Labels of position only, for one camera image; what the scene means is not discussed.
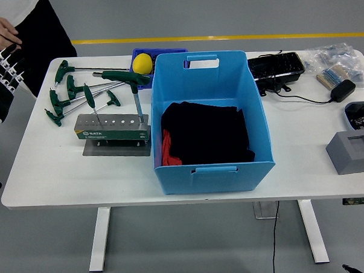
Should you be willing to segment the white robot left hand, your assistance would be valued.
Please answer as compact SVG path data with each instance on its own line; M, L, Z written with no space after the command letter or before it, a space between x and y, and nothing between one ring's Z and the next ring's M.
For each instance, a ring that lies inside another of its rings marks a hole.
M30 73L28 61L15 43L0 52L0 123L7 118L15 90Z

